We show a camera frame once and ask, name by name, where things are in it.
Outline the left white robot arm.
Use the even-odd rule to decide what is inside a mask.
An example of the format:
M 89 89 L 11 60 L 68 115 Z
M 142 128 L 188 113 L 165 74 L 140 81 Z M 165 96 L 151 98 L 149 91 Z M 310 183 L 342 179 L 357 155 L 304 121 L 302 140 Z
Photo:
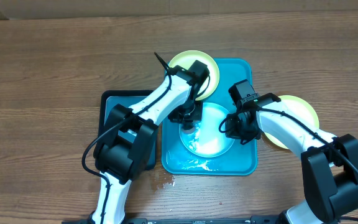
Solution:
M 166 74 L 163 83 L 140 102 L 125 107 L 117 104 L 110 111 L 103 132 L 88 149 L 94 151 L 96 170 L 87 169 L 101 179 L 96 210 L 88 223 L 122 223 L 124 207 L 133 180 L 145 169 L 162 121 L 192 129 L 201 121 L 204 82 L 209 80 L 206 64 L 196 60 L 190 68 L 169 67 L 161 61 Z

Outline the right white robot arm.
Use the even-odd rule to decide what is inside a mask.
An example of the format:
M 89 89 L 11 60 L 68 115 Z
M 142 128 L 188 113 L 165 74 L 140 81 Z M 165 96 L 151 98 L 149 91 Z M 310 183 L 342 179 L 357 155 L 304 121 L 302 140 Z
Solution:
M 280 223 L 358 222 L 358 140 L 335 136 L 294 113 L 278 96 L 233 93 L 236 112 L 223 133 L 245 144 L 267 133 L 301 160 L 305 201 L 283 212 Z

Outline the green scrubbing sponge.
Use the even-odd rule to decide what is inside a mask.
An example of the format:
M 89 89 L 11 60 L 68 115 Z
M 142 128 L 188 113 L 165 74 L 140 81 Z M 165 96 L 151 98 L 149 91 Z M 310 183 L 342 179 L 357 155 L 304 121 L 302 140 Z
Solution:
M 183 128 L 182 131 L 184 134 L 190 135 L 193 134 L 197 130 L 197 127 L 193 126 L 191 128 Z

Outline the light blue plate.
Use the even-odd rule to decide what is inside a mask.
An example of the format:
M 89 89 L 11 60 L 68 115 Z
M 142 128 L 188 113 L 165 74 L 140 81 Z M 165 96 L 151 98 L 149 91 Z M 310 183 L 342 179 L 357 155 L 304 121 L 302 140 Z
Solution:
M 224 154 L 234 143 L 219 131 L 219 125 L 229 114 L 228 110 L 216 103 L 203 103 L 202 119 L 194 122 L 197 130 L 190 135 L 184 134 L 182 124 L 179 135 L 183 145 L 193 154 L 201 157 L 217 157 Z

